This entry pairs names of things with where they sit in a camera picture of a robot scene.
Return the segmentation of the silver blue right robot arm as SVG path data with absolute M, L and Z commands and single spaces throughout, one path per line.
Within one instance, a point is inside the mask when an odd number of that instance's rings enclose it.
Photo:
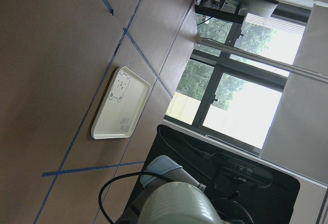
M 166 155 L 161 155 L 155 158 L 145 169 L 146 172 L 156 173 L 160 176 L 169 178 L 173 181 L 182 181 L 189 183 L 201 191 L 206 189 L 206 186 L 198 182 L 191 176 L 182 166 Z M 166 180 L 159 177 L 143 175 L 140 180 L 143 190 L 142 192 L 128 204 L 122 216 L 116 223 L 137 223 L 141 210 L 154 190 L 167 183 Z

